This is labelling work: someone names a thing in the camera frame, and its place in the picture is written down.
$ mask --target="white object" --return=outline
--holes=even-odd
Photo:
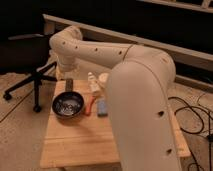
[[[68,27],[50,39],[59,67],[73,57],[113,68],[106,86],[107,108],[123,171],[180,171],[167,89],[175,78],[171,57],[134,44],[82,41]]]
[[[100,86],[101,86],[102,88],[105,88],[105,85],[106,85],[108,76],[109,76],[108,73],[101,73],[101,74],[98,76],[98,81],[99,81],[99,84],[100,84]]]
[[[92,92],[92,95],[97,97],[101,94],[101,88],[100,86],[98,85],[98,82],[97,82],[97,78],[93,75],[92,72],[89,72],[88,73],[88,83],[89,83],[89,86],[90,86],[90,90]]]

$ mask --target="black cable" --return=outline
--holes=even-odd
[[[199,109],[200,111],[204,112],[207,116],[210,117],[210,119],[213,120],[213,118],[210,116],[210,114],[203,108],[201,107],[197,107],[197,106],[191,106],[189,103],[187,103],[185,100],[181,99],[180,97],[169,97],[169,100],[177,100],[177,101],[180,101],[181,103],[183,103],[185,106],[184,107],[181,107],[179,109],[177,109],[174,114],[177,115],[178,112],[184,110],[184,109],[190,109],[200,120],[200,123],[201,123],[201,128],[198,130],[198,131],[188,131],[182,127],[180,127],[180,129],[185,132],[185,133],[188,133],[188,134],[194,134],[194,135],[197,135],[197,134],[200,134],[202,133],[204,127],[205,127],[205,124],[204,124],[204,120],[203,118],[200,116],[200,114],[195,110],[195,109]]]
[[[201,136],[202,138],[205,138],[204,136],[200,135],[200,133],[203,133],[203,132],[206,132],[206,131],[203,131],[204,127],[205,127],[205,124],[204,124],[204,120],[203,118],[200,116],[200,114],[195,110],[195,109],[199,109],[200,111],[204,112],[207,116],[208,116],[208,119],[209,119],[209,124],[208,124],[208,133],[209,135],[211,134],[211,127],[210,127],[210,123],[211,123],[211,120],[213,120],[213,118],[211,117],[211,111],[209,111],[207,108],[202,108],[202,105],[200,105],[201,107],[198,107],[198,106],[192,106],[190,105],[189,103],[187,103],[185,100],[179,98],[179,97],[169,97],[169,100],[178,100],[180,101],[181,103],[183,103],[185,106],[184,107],[181,107],[179,109],[177,109],[174,114],[177,115],[178,112],[182,111],[182,110],[185,110],[185,109],[190,109],[200,120],[201,122],[201,128],[198,130],[198,131],[195,131],[195,132],[192,132],[192,131],[188,131],[186,129],[183,129],[182,127],[180,127],[180,129],[185,132],[185,133],[188,133],[188,134],[193,134],[193,135],[197,135],[197,136]],[[190,168],[195,165],[196,168],[197,168],[197,171],[200,171],[200,170],[203,170],[203,167],[200,166],[197,162],[197,159],[194,155],[194,153],[192,152],[192,150],[190,149],[190,152],[191,152],[191,155],[192,155],[192,158],[194,160],[194,163],[191,163],[188,165],[187,167],[187,170],[190,171]],[[210,168],[210,171],[212,171],[212,164],[211,164],[211,142],[209,142],[209,168]]]

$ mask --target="screw hole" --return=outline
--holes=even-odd
[[[164,115],[164,111],[160,111],[160,112],[158,112],[158,117],[162,117]]]
[[[170,155],[172,153],[172,149],[168,149],[167,151],[166,151],[166,155],[168,156],[168,155]]]

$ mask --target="wooden table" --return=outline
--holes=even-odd
[[[64,91],[65,82],[56,84],[54,97]],[[80,92],[88,102],[90,89],[85,80],[75,80],[74,90]],[[186,141],[175,117],[172,117],[178,153],[180,157],[190,155]],[[96,104],[91,116],[84,115],[59,120],[51,110],[43,145],[40,166],[63,168],[66,166],[107,164],[119,162],[116,145],[108,117],[96,115]]]

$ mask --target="robot arm segment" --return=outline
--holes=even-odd
[[[167,101],[175,66],[167,53],[140,45],[83,41],[73,26],[55,34],[50,46],[61,71],[69,71],[75,57],[113,68],[107,106],[124,171],[181,170]]]

